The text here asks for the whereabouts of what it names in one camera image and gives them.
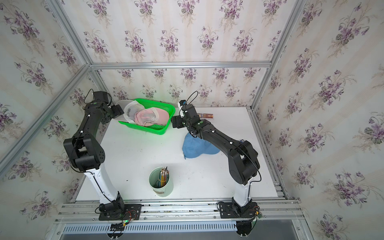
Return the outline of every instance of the blue cap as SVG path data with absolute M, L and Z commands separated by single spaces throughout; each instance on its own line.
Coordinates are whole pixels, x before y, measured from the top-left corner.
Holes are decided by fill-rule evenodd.
M 201 154 L 217 154 L 220 150 L 212 143 L 187 133 L 183 143 L 183 153 L 186 158 L 195 158 Z

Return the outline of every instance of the purple flower pattern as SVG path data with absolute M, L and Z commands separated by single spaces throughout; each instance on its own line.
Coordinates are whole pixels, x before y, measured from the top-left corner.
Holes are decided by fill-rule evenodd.
M 205 103 L 208 99 L 208 95 L 212 92 L 212 89 L 206 84 L 200 84 L 200 88 L 198 92 L 199 92 L 199 98 L 203 100 L 203 102 Z
M 276 120 L 277 115 L 276 106 L 275 104 L 272 104 L 272 106 L 268 107 L 268 111 L 265 116 L 266 124 L 270 124 L 272 120 Z
M 363 152 L 365 150 L 372 152 L 373 146 L 380 149 L 379 145 L 384 142 L 384 113 L 371 112 L 371 114 L 373 116 L 368 121 L 371 127 L 366 127 L 364 131 L 359 129 L 359 135 L 353 137 L 361 141 L 360 145 L 354 147 L 361 149 Z
M 41 63 L 33 61 L 27 62 L 27 60 L 19 59 L 20 63 L 14 63 L 15 67 L 22 73 L 21 80 L 27 83 L 34 83 L 39 91 L 42 91 L 45 95 L 48 91 L 53 94 L 53 86 L 50 80 L 45 78 L 43 73 L 44 66 Z
M 213 51 L 212 49 L 213 44 L 215 43 L 215 41 L 218 41 L 218 36 L 216 34 L 216 31 L 211 30 L 209 26 L 207 28 L 203 26 L 201 30 L 201 35 L 198 36 L 198 39 L 202 44 L 201 45 L 202 54 L 203 55 L 204 53 L 207 54 L 206 57 L 210 56 Z
M 39 177 L 41 177 L 41 164 L 40 165 L 34 165 L 29 160 L 28 155 L 30 152 L 24 151 L 23 156 L 20 158 L 19 161 L 17 161 L 11 169 L 8 171 L 8 173 L 5 175 L 8 177 L 9 180 L 21 178 L 23 179 L 22 182 L 25 182 L 27 180 L 33 182 L 32 177 L 37 174 Z
M 312 164 L 300 164 L 299 171 L 293 176 L 293 179 L 295 180 L 293 183 L 294 186 L 302 187 L 303 185 L 308 185 L 310 189 L 314 188 L 314 184 L 317 183 L 317 181 L 313 175 L 314 169 L 312 168 Z
M 93 9 L 99 22 L 104 21 L 106 27 L 111 25 L 111 20 L 108 18 L 109 15 L 107 14 L 107 3 L 110 4 L 109 0 L 90 0 L 87 2 L 88 7 Z
M 180 94 L 183 92 L 183 89 L 178 87 L 176 84 L 170 84 L 168 93 L 173 101 L 179 101 Z
M 146 98 L 153 99 L 156 90 L 149 85 L 142 85 L 141 93 L 144 94 Z
M 225 83 L 225 79 L 227 79 L 227 75 L 229 74 L 228 68 L 215 68 L 212 75 L 215 76 L 213 83 L 216 84 L 216 87 L 221 86 Z
M 276 162 L 277 170 L 279 171 L 279 173 L 280 173 L 281 175 L 283 175 L 285 171 L 288 172 L 288 168 L 287 168 L 287 166 L 284 164 L 284 161 L 283 161 L 282 158 L 280 158 L 280 159 L 276 159 L 275 162 Z
M 255 96 L 256 96 L 257 87 L 258 87 L 258 86 L 256 86 L 256 87 L 255 87 L 255 89 L 254 89 L 254 90 L 252 90 L 252 92 L 249 94 L 249 95 L 251 96 L 251 98 L 249 99 L 249 101 L 250 101 L 250 102 L 252 102 L 252 101 L 253 101 L 253 99 L 254 99 L 254 98 L 255 98 Z
M 281 33 L 280 30 L 277 31 L 276 36 L 270 39 L 270 43 L 269 43 L 268 47 L 270 47 L 271 50 L 268 51 L 266 56 L 265 56 L 267 59 L 270 59 L 272 57 L 273 53 L 275 52 L 276 45 L 279 42 L 280 33 Z
M 136 7 L 140 8 L 139 16 L 142 18 L 143 23 L 147 22 L 148 26 L 151 26 L 155 19 L 153 18 L 153 4 L 157 3 L 157 0 L 138 0 L 134 2 Z
M 369 23 L 372 17 L 375 17 L 375 15 L 367 16 L 367 13 L 370 10 L 371 8 L 369 8 L 369 3 L 366 4 L 365 8 L 362 8 L 360 2 L 352 10 L 350 15 L 340 19 L 340 21 L 342 21 L 338 29 L 340 33 L 337 34 L 335 39 L 332 39 L 331 41 L 332 44 L 328 49 L 333 49 L 333 53 L 329 56 L 329 58 L 333 56 L 337 57 L 339 54 L 342 54 L 343 48 L 347 48 L 346 45 L 351 40 L 359 34 L 365 35 L 367 33 L 369 26 L 366 26 L 365 24 Z
M 212 102 L 211 107 L 222 107 L 222 100 L 219 100 L 217 102 Z
M 195 68 L 182 68 L 180 75 L 184 76 L 183 84 L 187 87 L 192 86 L 195 83 L 194 79 L 196 79 L 197 70 Z
M 265 141 L 269 146 L 272 146 L 272 132 L 271 130 L 264 132 Z
M 27 222 L 35 220 L 39 216 L 42 218 L 51 217 L 51 211 L 57 210 L 58 205 L 56 201 L 49 200 L 47 194 L 48 191 L 37 192 L 33 200 L 24 203 L 25 207 L 19 212 L 27 216 Z
M 299 22 L 297 31 L 301 31 L 299 36 L 303 36 L 307 32 L 308 25 L 315 17 L 320 16 L 323 6 L 323 0 L 310 0 L 304 5 L 303 17 Z
M 225 98 L 228 100 L 228 102 L 231 102 L 235 98 L 236 93 L 239 91 L 240 89 L 234 84 L 228 84 L 227 88 L 224 90 Z
M 72 101 L 73 105 L 78 105 L 79 107 L 85 106 L 85 103 L 84 103 L 85 95 L 80 88 L 76 88 L 73 91 L 72 95 L 70 95 L 70 100 Z
M 93 49 L 93 54 L 96 58 L 98 58 L 103 63 L 107 62 L 109 56 L 107 55 L 108 49 L 107 44 L 103 39 L 99 37 L 100 30 L 93 29 L 91 33 L 85 31 L 84 35 L 90 37 L 88 39 L 85 37 L 85 42 L 87 44 L 87 48 Z
M 333 240 L 348 240 L 349 238 L 346 235 L 347 226 L 343 225 L 343 217 L 340 215 L 332 216 L 329 212 L 323 215 L 323 219 L 319 221 L 319 219 L 314 222 L 317 225 L 318 230 L 314 230 L 316 234 L 319 236 L 331 238 Z
M 313 99 L 311 107 L 314 107 L 316 110 L 319 108 L 325 110 L 325 103 L 330 106 L 334 100 L 338 99 L 340 101 L 341 95 L 344 93 L 346 81 L 356 82 L 351 76 L 352 75 L 341 77 L 339 70 L 336 70 L 332 76 L 327 76 L 324 81 L 319 83 L 321 91 L 315 92 L 311 97 L 311 99 Z
M 56 49 L 56 56 L 60 60 L 60 64 L 66 63 L 67 70 L 70 73 L 76 73 L 79 65 L 76 64 L 76 57 L 73 54 L 73 50 L 69 46 L 63 43 L 64 37 L 60 37 L 58 43 L 54 43 L 53 47 Z
M 266 21 L 265 26 L 268 26 L 269 24 L 272 24 L 272 22 L 275 20 L 275 16 L 277 13 L 277 10 L 280 8 L 280 6 L 283 3 L 287 3 L 287 0 L 266 0 L 264 1 L 264 14 L 263 16 L 263 22 Z
M 309 150 L 311 152 L 315 152 L 317 149 L 322 150 L 325 145 L 326 138 L 333 138 L 331 135 L 332 132 L 324 131 L 324 126 L 319 123 L 317 126 L 312 126 L 305 130 L 307 136 L 302 136 L 299 138 L 300 145 L 297 147 L 301 152 L 306 152 L 309 154 Z
M 301 112 L 303 105 L 304 103 L 301 102 L 301 94 L 299 94 L 299 92 L 296 92 L 293 96 L 289 96 L 288 105 L 285 106 L 284 110 L 286 113 L 284 118 L 290 119 L 293 113 Z
M 252 80 L 254 80 L 254 76 L 257 72 L 260 72 L 261 68 L 243 68 L 244 74 L 244 82 L 250 83 Z
M 124 82 L 131 84 L 133 82 L 133 78 L 131 76 L 133 69 L 119 69 L 118 73 L 121 74 L 121 78 Z
M 143 52 L 145 52 L 145 44 L 138 34 L 140 31 L 140 29 L 134 29 L 132 32 L 125 31 L 125 46 L 131 49 L 131 57 L 134 58 L 136 62 L 142 62 L 145 57 L 143 54 Z
M 40 32 L 35 27 L 35 21 L 10 2 L 0 3 L 0 6 L 1 10 L 4 11 L 5 23 L 10 25 L 12 34 L 21 34 L 28 49 L 31 52 L 35 50 L 42 56 L 41 52 L 45 51 L 44 40 L 38 38 Z
M 340 203 L 344 202 L 347 207 L 358 204 L 362 208 L 363 204 L 367 203 L 371 192 L 375 193 L 377 199 L 380 197 L 384 201 L 384 197 L 379 193 L 381 190 L 366 185 L 365 177 L 360 172 L 355 173 L 354 178 L 351 173 L 344 171 L 335 175 L 338 179 L 337 182 L 331 180 L 325 182 L 324 185 L 328 187 L 324 193 L 328 193 L 330 195 L 328 199 L 337 202 L 339 207 L 341 207 Z
M 221 0 L 222 5 L 220 11 L 224 12 L 224 16 L 220 20 L 220 27 L 224 27 L 224 32 L 230 31 L 235 23 L 235 19 L 240 17 L 240 10 L 243 9 L 242 0 Z
M 56 136 L 57 141 L 61 141 L 69 138 L 69 129 L 66 129 L 67 125 L 63 123 L 63 119 L 54 116 L 48 123 L 48 127 L 43 128 L 44 134 L 51 138 Z
M 160 46 L 164 47 L 164 57 L 168 59 L 169 62 L 175 60 L 176 52 L 179 51 L 179 40 L 175 36 L 177 29 L 171 28 L 169 31 L 162 30 L 161 33 L 163 36 L 160 38 Z
M 54 156 L 54 158 L 55 159 L 51 161 L 51 163 L 56 167 L 56 173 L 63 171 L 66 173 L 71 172 L 71 163 L 66 152 L 63 152 L 61 156 Z
M 308 48 L 305 48 L 304 53 L 298 55 L 298 58 L 295 60 L 296 67 L 292 69 L 290 73 L 289 83 L 298 83 L 299 77 L 303 78 L 305 73 L 309 72 L 312 66 L 312 59 L 319 56 L 316 52 L 317 51 L 310 52 Z
M 233 46 L 236 47 L 236 50 L 233 51 L 233 56 L 236 61 L 241 61 L 245 56 L 247 56 L 247 52 L 249 52 L 251 45 L 253 45 L 252 32 L 254 29 L 250 29 L 245 32 L 244 30 L 240 30 L 240 36 L 235 38 L 235 42 Z
M 279 69 L 277 69 L 276 72 L 272 74 L 271 82 L 269 83 L 269 86 L 268 86 L 268 89 L 269 89 L 268 94 L 272 94 L 277 87 L 280 87 L 281 81 L 282 81 L 281 73 L 279 72 Z
M 177 1 L 177 4 L 179 7 L 181 7 L 181 16 L 182 16 L 182 22 L 184 20 L 188 20 L 188 25 L 193 23 L 195 20 L 193 18 L 193 9 L 195 9 L 195 5 L 197 3 L 200 3 L 200 0 L 179 0 Z
M 75 194 L 80 185 L 79 181 L 80 180 L 76 178 L 70 183 L 70 185 L 64 187 L 64 190 L 61 193 L 67 196 L 67 201 L 72 202 L 72 200 L 74 200 Z
M 166 68 L 156 68 L 151 69 L 151 72 L 154 74 L 154 78 L 157 81 L 160 81 L 160 84 L 164 82 L 164 72 L 167 71 Z
M 16 122 L 17 115 L 9 111 L 10 105 L 0 103 L 0 139 L 9 142 L 9 138 L 19 139 L 24 132 L 23 121 Z
M 291 138 L 291 131 L 289 130 L 289 127 L 287 127 L 285 130 L 282 129 L 280 132 L 280 137 L 276 141 L 277 149 L 282 149 L 284 146 L 290 147 L 292 145 L 293 139 Z
M 237 100 L 236 103 L 233 106 L 235 106 L 235 107 L 246 107 L 247 103 L 245 103 L 243 100 Z
M 125 87 L 119 86 L 119 87 L 113 87 L 113 96 L 118 98 L 118 100 L 128 99 L 128 94 L 124 90 Z

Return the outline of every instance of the metal grille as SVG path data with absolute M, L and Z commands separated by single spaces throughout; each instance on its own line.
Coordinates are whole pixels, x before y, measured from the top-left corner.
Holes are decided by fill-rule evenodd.
M 112 233 L 109 231 L 110 223 L 68 223 L 63 234 L 91 234 Z M 209 222 L 149 222 L 130 223 L 125 226 L 124 233 L 169 233 L 169 232 L 227 232 L 237 231 L 235 221 L 209 221 Z

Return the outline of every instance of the pink cap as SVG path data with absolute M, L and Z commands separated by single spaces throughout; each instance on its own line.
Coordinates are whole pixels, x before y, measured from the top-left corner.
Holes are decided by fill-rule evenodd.
M 135 123 L 140 126 L 148 127 L 153 124 L 167 125 L 169 114 L 161 108 L 147 108 L 135 114 Z

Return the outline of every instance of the sticker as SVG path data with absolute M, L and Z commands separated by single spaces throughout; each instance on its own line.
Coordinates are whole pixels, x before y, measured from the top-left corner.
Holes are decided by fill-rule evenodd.
M 198 113 L 197 114 L 200 118 L 205 119 L 214 119 L 214 115 L 212 113 Z

